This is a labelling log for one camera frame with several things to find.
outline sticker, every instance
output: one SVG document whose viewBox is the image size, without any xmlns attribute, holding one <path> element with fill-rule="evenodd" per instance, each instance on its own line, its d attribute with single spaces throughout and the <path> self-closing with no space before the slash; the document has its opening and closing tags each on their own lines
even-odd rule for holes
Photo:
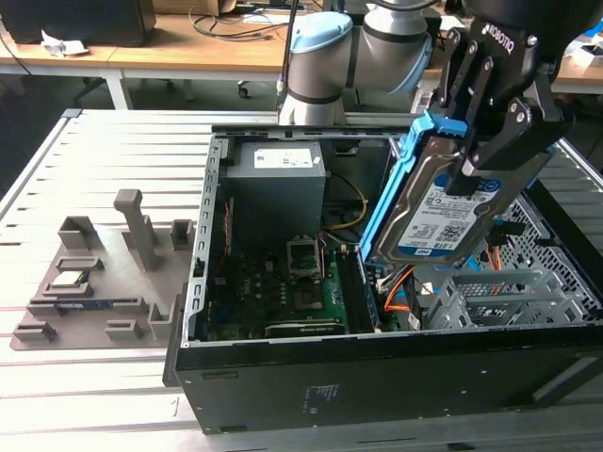
<svg viewBox="0 0 603 452">
<path fill-rule="evenodd" d="M 258 149 L 253 160 L 255 168 L 312 168 L 309 149 Z"/>
<path fill-rule="evenodd" d="M 318 414 L 339 397 L 339 385 L 307 386 L 303 388 L 302 414 Z"/>
<path fill-rule="evenodd" d="M 476 207 L 491 201 L 500 189 L 499 181 L 482 179 L 473 195 L 449 196 L 447 181 L 447 174 L 435 178 L 398 242 L 400 251 L 442 256 L 456 250 L 478 219 Z"/>
<path fill-rule="evenodd" d="M 415 317 L 413 313 L 408 313 L 408 326 L 411 330 L 419 331 L 421 329 L 421 322 Z"/>
</svg>

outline orange cable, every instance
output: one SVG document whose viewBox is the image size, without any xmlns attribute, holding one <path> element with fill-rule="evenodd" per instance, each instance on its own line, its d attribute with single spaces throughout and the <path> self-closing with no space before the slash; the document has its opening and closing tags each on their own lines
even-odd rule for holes
<svg viewBox="0 0 603 452">
<path fill-rule="evenodd" d="M 394 306 L 390 306 L 392 300 L 394 299 L 394 296 L 396 295 L 396 291 L 398 290 L 398 288 L 402 285 L 402 283 L 404 283 L 404 281 L 406 280 L 406 278 L 408 278 L 408 276 L 413 273 L 413 271 L 415 270 L 414 266 L 411 266 L 406 273 L 404 273 L 402 275 L 402 277 L 398 280 L 398 282 L 396 282 L 396 285 L 394 285 L 394 288 L 391 290 L 391 292 L 389 293 L 389 295 L 387 296 L 387 300 L 385 301 L 385 311 L 389 312 L 389 311 L 405 311 L 407 313 L 411 312 L 411 308 L 409 308 L 408 306 L 405 305 L 394 305 Z"/>
</svg>

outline hard drive label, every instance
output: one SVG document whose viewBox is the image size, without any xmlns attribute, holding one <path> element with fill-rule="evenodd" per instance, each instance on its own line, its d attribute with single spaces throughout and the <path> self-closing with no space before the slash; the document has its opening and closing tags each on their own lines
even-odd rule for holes
<svg viewBox="0 0 603 452">
<path fill-rule="evenodd" d="M 399 240 L 400 251 L 415 256 L 453 252 L 478 219 L 476 208 L 491 201 L 500 189 L 499 181 L 482 179 L 472 196 L 449 196 L 447 181 L 447 174 L 435 178 Z"/>
</svg>

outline wooden desk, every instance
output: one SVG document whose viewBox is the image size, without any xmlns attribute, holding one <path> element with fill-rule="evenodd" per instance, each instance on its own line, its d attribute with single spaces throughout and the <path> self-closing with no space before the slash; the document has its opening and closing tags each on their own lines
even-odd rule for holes
<svg viewBox="0 0 603 452">
<path fill-rule="evenodd" d="M 92 45 L 89 47 L 90 51 L 87 54 L 57 58 L 56 56 L 49 55 L 41 45 L 15 44 L 10 34 L 6 31 L 2 32 L 2 36 L 11 52 L 18 57 L 25 66 L 56 66 L 57 64 L 60 64 L 61 66 L 70 67 L 108 67 L 109 57 L 111 57 L 113 52 L 118 49 L 115 45 Z M 17 64 L 13 56 L 4 48 L 4 46 L 0 46 L 0 64 Z"/>
<path fill-rule="evenodd" d="M 203 21 L 201 25 L 207 29 L 211 21 Z M 238 33 L 262 26 L 265 25 L 242 22 L 219 24 L 214 28 L 214 32 Z M 270 36 L 270 40 L 254 42 L 217 40 L 195 31 L 188 16 L 174 14 L 158 16 L 155 31 L 147 46 L 120 47 L 110 56 L 108 64 L 111 68 L 125 69 L 279 73 L 285 51 L 286 25 L 266 35 Z"/>
<path fill-rule="evenodd" d="M 234 33 L 262 25 L 219 24 L 216 32 Z M 107 81 L 116 108 L 131 108 L 126 78 L 169 78 L 185 80 L 276 81 L 281 71 L 285 50 L 286 27 L 269 32 L 271 40 L 229 42 L 197 33 L 184 15 L 160 15 L 148 44 L 142 48 L 91 46 L 83 56 L 56 58 L 39 45 L 16 45 L 4 34 L 10 49 L 37 75 L 103 77 Z M 435 57 L 435 68 L 425 71 L 419 94 L 433 90 L 441 70 L 441 55 Z M 0 46 L 0 73 L 23 74 L 6 49 Z M 553 85 L 557 92 L 603 94 L 603 68 L 583 71 L 567 59 Z"/>
</svg>

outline floor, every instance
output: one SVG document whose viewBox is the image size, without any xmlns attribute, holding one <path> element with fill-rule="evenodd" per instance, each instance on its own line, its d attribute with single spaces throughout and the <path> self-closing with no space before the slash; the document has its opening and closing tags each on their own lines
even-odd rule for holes
<svg viewBox="0 0 603 452">
<path fill-rule="evenodd" d="M 23 77 L 25 94 L 15 96 L 2 89 L 0 78 L 0 193 L 4 194 L 18 177 L 31 155 L 44 141 L 63 110 L 83 87 L 76 77 Z M 128 80 L 134 108 L 153 110 L 239 110 L 273 111 L 273 83 L 247 85 L 249 99 L 240 99 L 235 82 L 194 81 L 195 100 L 187 102 L 183 82 L 174 81 L 169 92 L 161 80 Z M 362 107 L 355 103 L 353 91 L 344 93 L 347 111 L 407 112 L 412 99 L 408 94 L 388 96 L 379 92 L 361 92 Z M 113 108 L 106 85 L 88 94 L 84 108 Z"/>
</svg>

